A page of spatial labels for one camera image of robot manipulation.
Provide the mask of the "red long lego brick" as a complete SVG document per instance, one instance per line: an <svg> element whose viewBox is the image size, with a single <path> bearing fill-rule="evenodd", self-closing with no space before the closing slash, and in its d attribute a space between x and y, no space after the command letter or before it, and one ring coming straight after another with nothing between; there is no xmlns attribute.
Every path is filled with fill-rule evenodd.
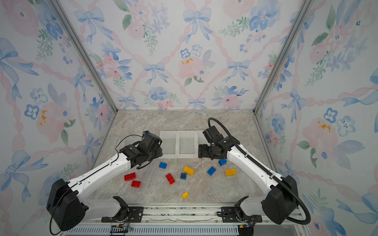
<svg viewBox="0 0 378 236"><path fill-rule="evenodd" d="M133 181L134 179L136 179L136 173L131 173L131 174L128 174L128 175L124 176L124 181L125 182Z"/></svg>

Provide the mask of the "blue tall lego brick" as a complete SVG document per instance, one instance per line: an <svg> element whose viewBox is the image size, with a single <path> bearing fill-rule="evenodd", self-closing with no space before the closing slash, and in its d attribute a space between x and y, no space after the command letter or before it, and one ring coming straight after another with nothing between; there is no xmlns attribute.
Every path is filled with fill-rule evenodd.
<svg viewBox="0 0 378 236"><path fill-rule="evenodd" d="M221 159L221 160L218 161L218 163L219 163L220 166L223 166L223 165L225 165L227 163L227 160L226 159Z"/></svg>

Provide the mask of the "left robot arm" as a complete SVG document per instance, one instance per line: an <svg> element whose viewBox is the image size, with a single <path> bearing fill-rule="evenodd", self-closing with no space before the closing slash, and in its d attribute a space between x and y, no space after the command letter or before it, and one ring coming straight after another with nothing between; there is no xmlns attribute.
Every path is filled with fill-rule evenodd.
<svg viewBox="0 0 378 236"><path fill-rule="evenodd" d="M119 196L90 200L89 196L117 175L130 169L142 169L162 156L162 139L144 131L140 140L116 150L109 160L69 181L59 179L52 184L46 209L50 223L60 231L68 231L83 220L109 218L125 223L132 216L126 201Z"/></svg>

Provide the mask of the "blue square lego brick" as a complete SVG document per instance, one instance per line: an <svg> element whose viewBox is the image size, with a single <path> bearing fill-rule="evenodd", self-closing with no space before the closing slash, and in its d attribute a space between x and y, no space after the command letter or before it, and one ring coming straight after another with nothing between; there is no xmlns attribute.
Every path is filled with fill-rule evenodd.
<svg viewBox="0 0 378 236"><path fill-rule="evenodd" d="M209 176L212 176L215 172L216 172L216 168L215 167L210 167L209 170L207 171L207 174Z"/></svg>

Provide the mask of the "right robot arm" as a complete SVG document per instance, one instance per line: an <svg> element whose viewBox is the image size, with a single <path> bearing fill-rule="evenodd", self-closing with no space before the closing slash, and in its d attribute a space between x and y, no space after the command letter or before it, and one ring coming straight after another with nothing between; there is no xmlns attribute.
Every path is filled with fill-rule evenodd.
<svg viewBox="0 0 378 236"><path fill-rule="evenodd" d="M241 168L263 192L260 198L243 197L234 205L233 219L252 222L254 215L265 215L276 224L288 220L289 215L298 207L296 199L277 181L281 180L295 194L295 180L270 170L256 160L235 138L224 137L215 127L203 131L207 144L198 146L198 157L211 160L228 160Z"/></svg>

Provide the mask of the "yellow long lego brick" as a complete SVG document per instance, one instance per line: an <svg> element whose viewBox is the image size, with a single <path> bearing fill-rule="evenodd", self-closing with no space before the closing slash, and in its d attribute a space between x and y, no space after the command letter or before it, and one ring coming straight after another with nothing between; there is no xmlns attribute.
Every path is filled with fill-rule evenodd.
<svg viewBox="0 0 378 236"><path fill-rule="evenodd" d="M234 168L234 169L228 169L228 170L225 170L224 172L225 172L225 175L226 175L227 177L234 176L234 175L237 174L237 171L236 171L235 168Z"/></svg>
<svg viewBox="0 0 378 236"><path fill-rule="evenodd" d="M192 169L192 168L190 168L190 167L188 167L188 166L185 166L184 169L183 169L183 172L184 172L185 174L188 174L188 175L193 176L194 173L195 173L195 170Z"/></svg>

